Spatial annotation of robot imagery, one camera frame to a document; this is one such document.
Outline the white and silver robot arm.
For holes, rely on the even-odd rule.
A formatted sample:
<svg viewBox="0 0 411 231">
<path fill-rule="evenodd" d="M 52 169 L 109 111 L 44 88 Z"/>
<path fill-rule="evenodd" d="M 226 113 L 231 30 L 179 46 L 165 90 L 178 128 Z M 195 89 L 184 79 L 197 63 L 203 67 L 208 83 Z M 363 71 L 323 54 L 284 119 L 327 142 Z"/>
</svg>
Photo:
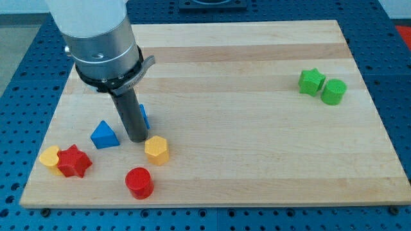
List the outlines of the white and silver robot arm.
<svg viewBox="0 0 411 231">
<path fill-rule="evenodd" d="M 139 61 L 127 0 L 46 0 L 78 70 L 110 80 Z"/>
</svg>

